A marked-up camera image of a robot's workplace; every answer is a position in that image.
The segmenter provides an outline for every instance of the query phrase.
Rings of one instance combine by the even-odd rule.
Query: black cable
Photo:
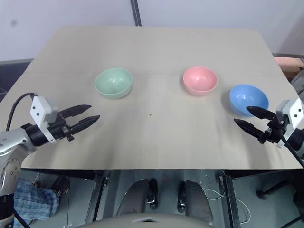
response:
[[[23,225],[25,228],[30,228],[30,226],[21,218],[21,216],[18,214],[18,212],[13,209],[13,213],[16,217],[16,219],[19,221],[19,223],[21,223],[21,225]]]
[[[9,120],[8,120],[8,124],[6,125],[6,131],[9,131],[10,130],[10,124],[11,124],[11,120],[13,118],[13,115],[14,115],[14,111],[18,105],[18,103],[26,96],[30,96],[32,99],[34,98],[34,96],[36,96],[36,94],[34,93],[26,93],[22,96],[20,96],[16,101],[15,103],[13,104],[11,110],[10,110],[10,114],[9,114]]]
[[[281,129],[281,131],[279,131],[279,134],[280,134],[280,138],[284,142],[285,146],[289,149],[289,151],[297,159],[297,161],[300,163],[300,165],[304,168],[304,161],[298,156],[296,151],[292,148],[292,146],[289,144],[289,142],[284,138],[282,129]]]

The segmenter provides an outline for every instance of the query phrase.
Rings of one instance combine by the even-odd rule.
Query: person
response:
[[[62,196],[68,193],[69,183],[68,177],[59,176],[51,189],[44,189],[19,179],[14,194],[14,208],[27,224],[36,219],[46,220],[57,212]],[[14,227],[23,227],[16,218]]]

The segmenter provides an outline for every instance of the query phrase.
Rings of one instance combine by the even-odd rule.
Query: blue bowl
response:
[[[230,91],[230,107],[232,110],[243,116],[253,116],[247,106],[258,106],[267,109],[269,101],[267,96],[258,88],[252,85],[237,85]]]

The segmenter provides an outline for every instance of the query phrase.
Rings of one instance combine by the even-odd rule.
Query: green bowl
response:
[[[122,98],[131,91],[133,77],[125,69],[113,68],[102,72],[95,79],[95,89],[107,98]]]

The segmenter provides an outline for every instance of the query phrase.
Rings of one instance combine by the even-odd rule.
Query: pink bowl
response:
[[[184,84],[189,93],[200,96],[213,90],[218,84],[216,74],[205,67],[192,67],[184,73]]]

